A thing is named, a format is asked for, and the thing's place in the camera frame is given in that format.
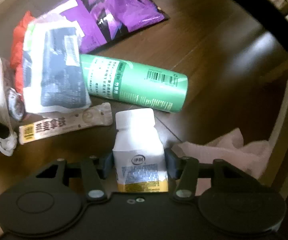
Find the yellow label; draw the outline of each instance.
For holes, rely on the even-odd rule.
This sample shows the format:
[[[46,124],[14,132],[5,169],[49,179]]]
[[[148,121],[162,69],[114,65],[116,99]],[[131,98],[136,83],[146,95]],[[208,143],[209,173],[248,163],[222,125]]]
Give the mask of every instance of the yellow label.
[[[145,181],[131,184],[117,184],[119,192],[167,192],[167,180]]]
[[[22,141],[23,142],[30,142],[34,141],[34,124],[28,124],[22,127],[23,133],[22,133]]]

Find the orange-red object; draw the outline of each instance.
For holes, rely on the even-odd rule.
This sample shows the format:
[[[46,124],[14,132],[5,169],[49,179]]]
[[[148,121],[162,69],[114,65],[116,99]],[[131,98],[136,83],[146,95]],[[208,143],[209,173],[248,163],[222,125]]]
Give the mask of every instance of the orange-red object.
[[[35,18],[30,11],[27,11],[22,20],[17,24],[13,31],[13,42],[11,47],[10,66],[15,70],[15,89],[23,100],[23,42],[28,24]]]

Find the purple plastic wrapper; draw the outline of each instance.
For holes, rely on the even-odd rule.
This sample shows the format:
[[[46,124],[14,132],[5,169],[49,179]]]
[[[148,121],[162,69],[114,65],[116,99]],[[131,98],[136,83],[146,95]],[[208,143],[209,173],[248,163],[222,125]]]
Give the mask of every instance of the purple plastic wrapper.
[[[52,11],[78,23],[82,53],[168,19],[152,0],[64,0]]]

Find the bottle cap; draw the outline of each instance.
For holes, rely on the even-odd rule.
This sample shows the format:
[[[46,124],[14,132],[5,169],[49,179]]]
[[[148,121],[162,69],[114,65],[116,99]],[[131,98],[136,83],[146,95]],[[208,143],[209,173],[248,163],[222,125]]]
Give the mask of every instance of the bottle cap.
[[[154,111],[151,108],[133,109],[116,113],[116,129],[127,129],[137,126],[154,126]]]

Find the green canister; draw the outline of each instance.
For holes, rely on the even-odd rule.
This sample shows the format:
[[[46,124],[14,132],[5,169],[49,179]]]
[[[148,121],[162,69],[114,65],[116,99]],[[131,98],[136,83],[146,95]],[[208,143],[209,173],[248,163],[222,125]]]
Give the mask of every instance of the green canister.
[[[182,109],[188,87],[184,74],[122,59],[80,54],[91,95],[167,112]]]

